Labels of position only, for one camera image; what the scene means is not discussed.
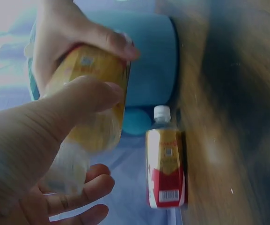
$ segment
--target red bottle label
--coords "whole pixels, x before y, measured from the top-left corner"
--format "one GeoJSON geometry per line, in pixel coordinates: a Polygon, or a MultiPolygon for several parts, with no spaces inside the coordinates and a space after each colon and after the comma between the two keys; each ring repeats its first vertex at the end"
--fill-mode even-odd
{"type": "Polygon", "coordinates": [[[146,133],[147,198],[152,208],[179,207],[185,201],[181,133],[154,129],[146,133]]]}

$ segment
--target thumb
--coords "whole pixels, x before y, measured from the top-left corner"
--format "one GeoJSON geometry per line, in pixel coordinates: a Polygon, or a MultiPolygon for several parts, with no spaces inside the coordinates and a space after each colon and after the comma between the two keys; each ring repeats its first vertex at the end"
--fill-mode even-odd
{"type": "Polygon", "coordinates": [[[124,34],[89,20],[80,30],[78,41],[97,46],[125,60],[136,60],[140,56],[139,50],[127,41],[124,34]]]}
{"type": "Polygon", "coordinates": [[[38,123],[48,121],[50,132],[58,132],[63,140],[70,130],[86,116],[112,108],[123,98],[122,89],[109,82],[101,82],[91,76],[81,76],[64,86],[62,90],[45,97],[32,105],[32,111],[44,112],[44,120],[39,117],[38,123]]]}

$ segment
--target fingernail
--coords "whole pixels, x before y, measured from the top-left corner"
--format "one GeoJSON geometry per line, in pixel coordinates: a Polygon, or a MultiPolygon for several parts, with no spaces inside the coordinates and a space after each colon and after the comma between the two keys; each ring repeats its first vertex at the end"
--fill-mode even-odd
{"type": "Polygon", "coordinates": [[[131,43],[127,43],[124,47],[124,53],[130,58],[136,58],[139,56],[139,50],[131,43]]]}
{"type": "Polygon", "coordinates": [[[117,84],[115,83],[112,83],[112,82],[105,82],[107,85],[109,85],[115,93],[117,93],[117,95],[120,97],[120,98],[123,98],[124,96],[124,90],[117,84]]]}

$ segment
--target barcode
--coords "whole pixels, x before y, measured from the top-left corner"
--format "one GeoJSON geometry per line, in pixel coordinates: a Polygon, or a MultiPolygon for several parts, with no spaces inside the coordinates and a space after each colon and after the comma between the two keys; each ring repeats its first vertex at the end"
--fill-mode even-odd
{"type": "Polygon", "coordinates": [[[172,149],[166,149],[165,155],[172,156],[172,149]]]}
{"type": "Polygon", "coordinates": [[[176,202],[180,199],[178,190],[160,191],[159,202],[176,202]]]}

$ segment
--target finger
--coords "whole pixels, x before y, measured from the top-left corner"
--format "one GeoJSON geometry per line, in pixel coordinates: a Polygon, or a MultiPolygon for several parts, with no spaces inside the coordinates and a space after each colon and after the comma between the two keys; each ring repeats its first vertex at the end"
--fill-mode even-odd
{"type": "Polygon", "coordinates": [[[100,175],[111,175],[111,172],[109,170],[109,168],[104,165],[104,164],[95,164],[92,165],[89,169],[89,171],[86,174],[86,180],[85,183],[95,179],[96,177],[100,176],[100,175]]]}
{"type": "Polygon", "coordinates": [[[107,206],[99,204],[75,217],[51,222],[51,225],[97,225],[106,218],[108,212],[107,206]]]}
{"type": "Polygon", "coordinates": [[[32,102],[27,115],[46,132],[62,141],[70,130],[94,112],[112,108],[123,97],[118,85],[101,82],[91,76],[81,76],[69,82],[56,94],[32,102]]]}
{"type": "Polygon", "coordinates": [[[49,216],[92,203],[109,194],[114,184],[112,177],[103,174],[86,183],[81,195],[46,195],[49,216]]]}
{"type": "MultiPolygon", "coordinates": [[[[109,170],[109,168],[103,164],[95,164],[92,165],[89,169],[89,171],[86,174],[86,180],[85,183],[93,180],[94,178],[100,176],[100,175],[111,175],[111,172],[109,170]]],[[[38,187],[41,190],[42,194],[46,195],[46,194],[54,194],[55,192],[52,192],[51,190],[49,190],[45,185],[44,182],[39,182],[38,183],[38,187]]]]}
{"type": "Polygon", "coordinates": [[[124,35],[94,22],[88,21],[79,32],[78,41],[95,45],[123,59],[136,60],[140,56],[140,51],[124,35]]]}

